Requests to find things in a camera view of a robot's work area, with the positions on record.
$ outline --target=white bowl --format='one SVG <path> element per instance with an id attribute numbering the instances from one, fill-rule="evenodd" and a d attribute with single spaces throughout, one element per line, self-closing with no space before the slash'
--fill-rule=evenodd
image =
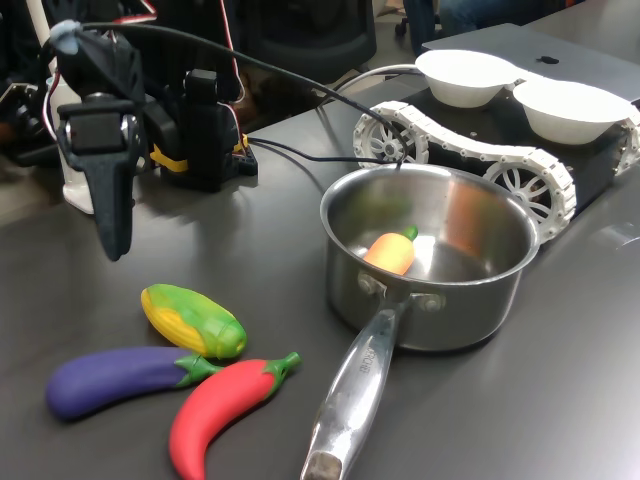
<path id="1" fill-rule="evenodd" d="M 632 108 L 628 101 L 605 90 L 550 79 L 522 83 L 513 96 L 523 105 L 534 132 L 565 145 L 594 141 L 627 118 Z"/>
<path id="2" fill-rule="evenodd" d="M 520 77 L 512 63 L 469 50 L 430 50 L 417 58 L 416 67 L 427 77 L 434 97 L 459 108 L 489 103 Z"/>

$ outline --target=red pepper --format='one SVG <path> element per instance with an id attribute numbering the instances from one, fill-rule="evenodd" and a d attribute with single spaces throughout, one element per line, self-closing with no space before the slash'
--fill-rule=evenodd
<path id="1" fill-rule="evenodd" d="M 169 453 L 184 480 L 205 480 L 204 457 L 213 438 L 232 420 L 269 398 L 289 369 L 301 362 L 297 353 L 282 360 L 235 363 L 202 382 L 178 412 L 169 435 Z"/>

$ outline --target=gray table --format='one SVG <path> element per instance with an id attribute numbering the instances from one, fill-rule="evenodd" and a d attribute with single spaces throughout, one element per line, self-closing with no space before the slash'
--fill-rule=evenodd
<path id="1" fill-rule="evenodd" d="M 420 79 L 363 92 L 402 98 Z M 313 154 L 347 153 L 358 114 L 338 104 L 261 132 Z M 235 313 L 244 358 L 297 350 L 305 363 L 263 408 L 218 438 L 208 478 L 296 479 L 310 428 L 354 332 L 323 292 L 320 190 L 346 165 L 301 167 L 256 149 L 257 179 L 203 195 L 141 178 L 131 253 L 102 254 L 90 219 L 59 206 L 0 229 L 0 468 L 11 480 L 177 478 L 167 455 L 187 391 L 80 423 L 43 403 L 60 363 L 101 349 L 163 345 L 140 307 L 157 282 Z M 640 450 L 640 172 L 592 205 L 527 272 L 511 315 L 464 355 L 398 351 L 351 480 L 626 479 Z M 618 225 L 614 230 L 607 230 Z"/>
<path id="2" fill-rule="evenodd" d="M 586 0 L 527 27 L 640 64 L 639 19 L 638 0 Z"/>

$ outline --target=wire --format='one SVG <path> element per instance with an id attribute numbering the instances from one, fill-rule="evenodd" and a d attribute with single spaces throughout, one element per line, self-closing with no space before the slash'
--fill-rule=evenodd
<path id="1" fill-rule="evenodd" d="M 355 85 L 356 83 L 358 83 L 360 80 L 364 80 L 365 78 L 371 77 L 373 75 L 382 75 L 382 74 L 388 73 L 390 71 L 395 71 L 395 70 L 399 70 L 401 72 L 415 72 L 415 71 L 419 72 L 420 71 L 413 64 L 389 65 L 389 66 L 386 66 L 386 67 L 374 68 L 373 70 L 369 70 L 368 72 L 364 72 L 363 74 L 358 75 L 356 78 L 354 78 L 352 80 L 349 80 L 344 85 L 336 88 L 336 92 L 338 92 L 338 93 L 344 92 L 345 90 L 347 90 L 352 85 Z"/>
<path id="2" fill-rule="evenodd" d="M 55 60 L 55 53 L 47 38 L 38 53 L 38 91 L 33 99 L 34 105 L 40 105 L 40 102 L 44 100 L 47 92 L 47 78 L 49 78 L 49 63 L 53 60 Z"/>
<path id="3" fill-rule="evenodd" d="M 273 140 L 266 140 L 264 138 L 249 137 L 249 143 L 258 145 L 259 147 L 263 145 L 270 145 L 273 147 L 282 148 L 283 150 L 288 150 L 289 152 L 295 153 L 296 155 L 300 155 L 302 158 L 306 158 L 307 160 L 311 160 L 312 162 L 345 162 L 345 163 L 369 162 L 369 163 L 377 163 L 378 165 L 387 165 L 387 164 L 393 163 L 393 162 L 385 162 L 384 160 L 380 160 L 379 158 L 314 157 L 313 155 L 309 155 L 307 153 L 301 152 L 297 148 L 290 147 L 289 145 L 285 145 L 280 142 L 274 142 Z"/>
<path id="4" fill-rule="evenodd" d="M 360 80 L 364 80 L 365 78 L 374 76 L 374 75 L 423 75 L 420 70 L 415 65 L 412 64 L 402 64 L 402 65 L 389 65 L 386 67 L 380 67 L 373 70 L 369 70 L 368 72 L 364 72 L 360 75 L 356 75 L 354 77 L 348 78 L 347 80 L 339 83 L 333 89 L 338 93 L 343 93 L 345 90 L 350 88 L 351 86 L 358 83 Z M 329 101 L 328 97 L 322 99 L 319 107 L 325 105 Z"/>
<path id="5" fill-rule="evenodd" d="M 260 147 L 262 147 L 265 150 L 268 150 L 270 152 L 276 153 L 276 154 L 280 155 L 282 158 L 284 158 L 285 160 L 288 160 L 289 162 L 294 164 L 307 177 L 309 177 L 309 180 L 311 180 L 311 183 L 313 183 L 313 185 L 318 189 L 318 191 L 320 193 L 324 193 L 325 192 L 326 189 L 320 184 L 320 182 L 318 181 L 316 176 L 300 160 L 297 160 L 297 159 L 293 158 L 291 155 L 289 155 L 288 153 L 285 153 L 282 150 L 278 150 L 277 148 L 274 148 L 274 147 L 272 147 L 270 145 L 260 145 Z"/>
<path id="6" fill-rule="evenodd" d="M 140 3 L 142 3 L 144 8 L 147 9 L 147 11 L 149 12 L 148 14 L 130 15 L 128 17 L 118 18 L 117 20 L 114 20 L 114 21 L 116 23 L 131 24 L 131 23 L 151 22 L 158 18 L 158 12 L 156 11 L 155 7 L 151 4 L 151 2 L 149 2 L 148 0 L 140 0 Z"/>
<path id="7" fill-rule="evenodd" d="M 229 28 L 229 19 L 227 18 L 227 9 L 224 6 L 224 0 L 220 0 L 220 10 L 222 10 L 222 19 L 224 20 L 224 30 L 225 36 L 227 37 L 227 46 L 229 50 L 233 51 L 233 42 L 231 41 L 231 29 Z M 231 63 L 233 64 L 233 71 L 236 74 L 236 78 L 238 79 L 238 83 L 240 84 L 240 98 L 231 102 L 231 103 L 240 103 L 244 100 L 246 92 L 244 91 L 244 85 L 242 84 L 242 79 L 240 78 L 240 70 L 238 70 L 238 61 L 235 58 L 231 59 Z"/>
<path id="8" fill-rule="evenodd" d="M 240 53 L 238 51 L 235 50 L 231 50 L 227 47 L 224 47 L 220 44 L 217 44 L 215 42 L 212 42 L 210 40 L 206 40 L 204 38 L 198 37 L 196 35 L 192 35 L 190 33 L 186 33 L 186 32 L 181 32 L 179 30 L 174 30 L 172 28 L 167 28 L 167 27 L 161 27 L 158 25 L 145 25 L 145 24 L 120 24 L 120 23 L 105 23 L 105 22 L 95 22 L 95 23 L 85 23 L 82 24 L 82 28 L 87 29 L 87 30 L 91 30 L 91 29 L 95 29 L 95 30 L 119 30 L 119 31 L 132 31 L 132 32 L 138 32 L 138 33 L 147 33 L 147 34 L 158 34 L 158 35 L 164 35 L 166 37 L 170 37 L 173 39 L 179 39 L 185 42 L 189 42 L 193 45 L 202 47 L 202 48 L 207 48 L 209 50 L 214 50 L 218 53 L 224 53 L 226 55 L 229 55 L 237 60 L 241 60 L 253 65 L 256 65 L 257 67 L 262 68 L 263 70 L 266 70 L 268 72 L 273 72 L 273 73 L 277 73 L 279 75 L 291 78 L 292 80 L 295 80 L 297 82 L 300 83 L 305 83 L 313 88 L 315 88 L 316 90 L 319 90 L 323 93 L 325 93 L 326 95 L 329 95 L 330 97 L 335 98 L 336 100 L 341 101 L 342 103 L 349 105 L 350 107 L 366 114 L 369 115 L 371 118 L 375 119 L 376 121 L 380 122 L 381 124 L 383 124 L 385 127 L 387 127 L 389 129 L 389 131 L 398 139 L 398 141 L 400 142 L 400 144 L 402 145 L 403 149 L 402 149 L 402 157 L 400 157 L 397 162 L 398 163 L 403 163 L 406 156 L 407 156 L 407 152 L 409 151 L 409 146 L 407 145 L 406 140 L 403 138 L 403 136 L 400 134 L 400 132 L 398 131 L 398 129 L 386 118 L 384 118 L 382 115 L 380 115 L 379 113 L 373 111 L 370 108 L 365 107 L 364 105 L 362 105 L 359 102 L 356 102 L 355 100 L 351 100 L 350 98 L 345 97 L 344 95 L 341 95 L 335 91 L 333 91 L 331 88 L 327 87 L 326 85 L 323 85 L 319 82 L 316 82 L 315 80 L 311 80 L 307 77 L 303 77 L 302 75 L 298 75 L 297 73 L 293 73 L 290 72 L 288 70 L 284 70 L 282 68 L 276 67 L 275 65 L 271 65 L 269 63 L 265 63 L 262 62 L 260 60 L 257 60 L 253 57 L 250 57 L 248 55 L 245 55 L 243 53 Z"/>
<path id="9" fill-rule="evenodd" d="M 42 102 L 42 121 L 44 122 L 44 126 L 47 127 L 49 131 L 49 135 L 54 142 L 57 142 L 56 132 L 53 129 L 53 125 L 51 125 L 51 120 L 49 119 L 49 101 L 51 100 L 51 96 L 53 92 L 55 92 L 58 87 L 58 83 L 60 82 L 60 72 L 56 70 L 56 73 L 53 77 L 53 83 L 51 84 L 51 88 L 47 90 L 47 93 L 44 95 L 44 102 Z"/>

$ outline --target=stainless steel saucepan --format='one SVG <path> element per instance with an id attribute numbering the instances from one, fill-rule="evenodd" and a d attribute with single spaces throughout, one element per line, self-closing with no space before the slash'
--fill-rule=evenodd
<path id="1" fill-rule="evenodd" d="M 429 352 L 489 338 L 504 321 L 536 224 L 507 190 L 430 165 L 359 170 L 320 206 L 329 237 L 327 294 L 361 328 L 320 407 L 301 480 L 344 480 L 373 422 L 394 344 Z M 362 257 L 382 234 L 417 225 L 405 276 Z"/>

